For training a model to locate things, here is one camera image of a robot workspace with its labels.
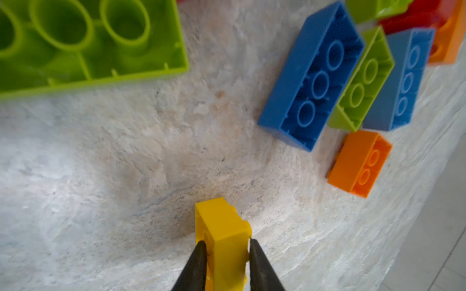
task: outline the building block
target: building block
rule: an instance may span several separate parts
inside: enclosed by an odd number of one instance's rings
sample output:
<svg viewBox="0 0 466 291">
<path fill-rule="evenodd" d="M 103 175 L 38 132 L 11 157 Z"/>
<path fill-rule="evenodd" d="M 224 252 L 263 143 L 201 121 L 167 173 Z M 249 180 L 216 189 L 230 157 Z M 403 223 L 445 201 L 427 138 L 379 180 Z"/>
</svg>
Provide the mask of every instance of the building block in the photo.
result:
<svg viewBox="0 0 466 291">
<path fill-rule="evenodd" d="M 329 184 L 367 198 L 391 149 L 392 145 L 377 132 L 350 133 L 327 175 Z"/>
<path fill-rule="evenodd" d="M 456 62 L 466 33 L 466 0 L 457 0 L 450 19 L 437 29 L 428 65 L 448 65 Z"/>
<path fill-rule="evenodd" d="M 0 0 L 0 100 L 188 69 L 176 0 Z"/>
<path fill-rule="evenodd" d="M 330 115 L 328 126 L 355 132 L 395 67 L 381 26 L 363 32 L 366 49 Z"/>
<path fill-rule="evenodd" d="M 312 151 L 365 44 L 341 2 L 309 16 L 258 124 Z"/>
<path fill-rule="evenodd" d="M 251 225 L 224 198 L 196 203 L 196 244 L 207 245 L 206 291 L 242 291 Z"/>
<path fill-rule="evenodd" d="M 456 0 L 414 0 L 405 14 L 379 24 L 387 35 L 414 27 L 439 28 L 451 17 L 455 4 Z"/>
<path fill-rule="evenodd" d="M 365 129 L 389 131 L 411 122 L 434 35 L 435 29 L 413 28 L 387 36 L 395 67 L 363 121 Z"/>
<path fill-rule="evenodd" d="M 414 0 L 346 0 L 346 7 L 356 23 L 405 13 Z"/>
</svg>

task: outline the concrete floor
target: concrete floor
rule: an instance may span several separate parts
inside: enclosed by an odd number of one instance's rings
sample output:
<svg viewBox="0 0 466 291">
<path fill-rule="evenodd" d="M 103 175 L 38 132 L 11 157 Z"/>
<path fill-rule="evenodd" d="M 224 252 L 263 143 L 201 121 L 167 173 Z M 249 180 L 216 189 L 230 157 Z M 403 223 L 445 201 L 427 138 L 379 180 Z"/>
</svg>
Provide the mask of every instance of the concrete floor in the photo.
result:
<svg viewBox="0 0 466 291">
<path fill-rule="evenodd" d="M 466 135 L 435 183 L 379 291 L 466 290 Z"/>
</svg>

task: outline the orange brick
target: orange brick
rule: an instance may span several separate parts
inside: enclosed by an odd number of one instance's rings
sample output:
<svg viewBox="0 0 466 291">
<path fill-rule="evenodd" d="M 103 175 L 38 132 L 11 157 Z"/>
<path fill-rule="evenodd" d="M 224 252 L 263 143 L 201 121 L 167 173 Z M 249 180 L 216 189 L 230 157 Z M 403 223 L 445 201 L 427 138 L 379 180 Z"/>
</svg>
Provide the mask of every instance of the orange brick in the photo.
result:
<svg viewBox="0 0 466 291">
<path fill-rule="evenodd" d="M 453 15 L 437 29 L 428 64 L 436 66 L 455 63 L 465 32 L 466 0 L 457 0 Z"/>
<path fill-rule="evenodd" d="M 328 174 L 329 184 L 362 198 L 369 196 L 392 145 L 377 132 L 347 135 Z"/>
</svg>

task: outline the blue brick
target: blue brick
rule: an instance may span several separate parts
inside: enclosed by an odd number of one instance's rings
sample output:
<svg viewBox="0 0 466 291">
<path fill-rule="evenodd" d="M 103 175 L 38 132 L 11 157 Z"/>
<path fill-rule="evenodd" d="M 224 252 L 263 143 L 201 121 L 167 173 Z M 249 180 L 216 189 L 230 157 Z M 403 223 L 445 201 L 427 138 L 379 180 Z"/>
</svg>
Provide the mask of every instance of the blue brick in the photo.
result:
<svg viewBox="0 0 466 291">
<path fill-rule="evenodd" d="M 364 48 L 341 2 L 309 16 L 258 124 L 312 151 Z"/>
<path fill-rule="evenodd" d="M 363 122 L 390 131 L 411 122 L 435 29 L 413 28 L 387 36 L 395 67 Z"/>
</svg>

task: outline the circular tube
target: circular tube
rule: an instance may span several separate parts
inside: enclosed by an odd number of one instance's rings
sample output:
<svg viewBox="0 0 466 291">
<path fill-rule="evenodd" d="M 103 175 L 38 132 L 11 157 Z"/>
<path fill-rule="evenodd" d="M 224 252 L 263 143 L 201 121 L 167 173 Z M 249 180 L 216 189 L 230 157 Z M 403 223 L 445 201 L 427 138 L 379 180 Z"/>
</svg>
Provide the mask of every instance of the circular tube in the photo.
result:
<svg viewBox="0 0 466 291">
<path fill-rule="evenodd" d="M 325 71 L 319 71 L 312 77 L 311 94 L 315 100 L 322 99 L 330 87 L 330 77 Z"/>
<path fill-rule="evenodd" d="M 54 54 L 52 47 L 35 31 L 26 29 L 19 18 L 0 3 L 0 59 L 40 66 Z"/>
<path fill-rule="evenodd" d="M 39 34 L 54 47 L 85 54 L 99 54 L 91 16 L 77 0 L 31 0 L 29 15 Z"/>
<path fill-rule="evenodd" d="M 102 0 L 100 16 L 122 52 L 139 55 L 147 51 L 151 20 L 140 0 Z"/>
<path fill-rule="evenodd" d="M 377 73 L 378 73 L 378 61 L 376 59 L 370 59 L 364 62 L 363 81 L 366 85 L 371 84 L 376 79 Z"/>
<path fill-rule="evenodd" d="M 380 151 L 378 149 L 374 149 L 371 151 L 369 158 L 367 159 L 366 165 L 369 167 L 373 167 L 377 164 L 380 158 Z"/>
<path fill-rule="evenodd" d="M 207 254 L 210 255 L 212 253 L 213 242 L 210 236 L 205 231 L 202 232 L 202 240 L 206 243 Z"/>
<path fill-rule="evenodd" d="M 364 94 L 363 84 L 352 84 L 348 87 L 348 90 L 340 101 L 340 105 L 348 108 L 356 108 L 363 102 Z"/>
<path fill-rule="evenodd" d="M 420 56 L 421 56 L 421 48 L 419 46 L 413 47 L 408 56 L 407 68 L 409 70 L 411 70 L 417 65 Z"/>
<path fill-rule="evenodd" d="M 370 178 L 370 170 L 369 169 L 364 169 L 363 172 L 360 174 L 359 179 L 357 180 L 357 183 L 359 185 L 364 185 L 369 181 Z"/>
<path fill-rule="evenodd" d="M 336 71 L 343 63 L 345 50 L 340 40 L 334 40 L 327 49 L 327 67 L 330 71 Z"/>
<path fill-rule="evenodd" d="M 410 72 L 404 76 L 403 79 L 403 86 L 401 88 L 401 93 L 405 94 L 411 90 L 412 84 L 414 83 L 414 74 L 413 72 Z"/>
<path fill-rule="evenodd" d="M 396 116 L 402 116 L 407 108 L 408 108 L 408 98 L 407 97 L 400 98 L 400 100 L 398 101 L 397 110 L 395 112 L 395 115 Z"/>
<path fill-rule="evenodd" d="M 311 101 L 305 101 L 298 109 L 297 121 L 300 127 L 308 127 L 315 117 L 315 105 Z"/>
</svg>

